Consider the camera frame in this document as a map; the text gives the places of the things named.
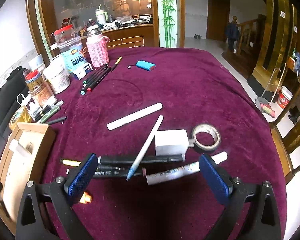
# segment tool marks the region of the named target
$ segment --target tiled floor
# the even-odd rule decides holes
[[[230,73],[241,83],[251,100],[254,102],[257,95],[248,85],[247,81],[221,56],[222,52],[226,51],[226,44],[214,40],[196,40],[194,38],[186,38],[185,47],[202,49],[210,52],[220,63],[225,66]],[[272,108],[276,112],[276,117],[280,114],[281,109],[276,103],[272,103]],[[264,114],[268,122],[275,120],[267,114]],[[284,137],[293,127],[292,122],[288,119],[287,115],[282,119],[278,125],[278,129]],[[297,167],[300,164],[300,147],[297,148],[291,155],[292,164]],[[287,227],[284,240],[290,239],[293,233],[300,225],[300,172],[288,183],[287,187],[287,202],[288,202],[288,216]]]

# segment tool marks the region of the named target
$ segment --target silver bolt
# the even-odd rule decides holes
[[[235,178],[233,179],[233,182],[236,183],[236,184],[240,184],[240,183],[241,183],[241,179],[238,178],[238,177],[235,177]]]
[[[263,185],[265,185],[266,187],[270,187],[271,186],[271,183],[269,180],[266,180],[263,182]]]
[[[33,185],[33,181],[32,180],[27,182],[27,187],[31,187],[32,185]]]
[[[59,176],[56,178],[56,183],[61,183],[63,182],[64,178],[62,176]]]

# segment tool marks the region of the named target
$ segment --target table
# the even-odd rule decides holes
[[[83,160],[98,155],[137,154],[158,116],[164,116],[160,130],[186,129],[190,134],[199,123],[214,125],[221,133],[216,153],[226,151],[220,165],[244,182],[269,180],[274,188],[284,234],[287,201],[281,163],[268,123],[240,83],[209,52],[197,49],[124,48],[109,51],[110,65],[123,59],[100,84],[85,96],[82,81],[72,80],[64,92],[61,110],[67,115],[54,124],[56,141],[48,158],[43,182],[66,174],[60,157]],[[156,64],[148,72],[133,66],[138,60]],[[147,106],[161,102],[163,109],[109,131],[107,124]],[[147,155],[154,155],[152,142]],[[199,155],[189,149],[186,162]],[[153,167],[147,173],[164,171],[181,163]],[[148,186],[143,177],[93,179],[87,191],[92,203],[73,209],[95,239],[152,240],[203,239],[223,210],[200,173]],[[48,210],[62,239],[66,235],[56,214]],[[242,225],[236,228],[238,233]]]

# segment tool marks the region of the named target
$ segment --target wooden chair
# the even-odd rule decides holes
[[[298,171],[300,171],[300,165],[294,169],[290,159],[290,154],[300,146],[300,120],[295,124],[295,126],[289,131],[289,133],[284,138],[282,138],[277,128],[277,125],[285,116],[285,114],[289,111],[291,106],[295,103],[299,93],[300,85],[297,89],[297,92],[293,95],[290,102],[287,104],[287,106],[281,112],[278,118],[274,122],[269,123],[272,138],[277,148],[277,152],[279,154],[280,161],[282,164],[286,184],[294,177],[294,175]]]

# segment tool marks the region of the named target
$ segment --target pink knitted cover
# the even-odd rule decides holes
[[[109,40],[110,39],[108,37],[103,36],[100,40],[87,42],[89,55],[94,67],[101,67],[103,64],[109,62],[109,56],[106,46],[106,43]]]

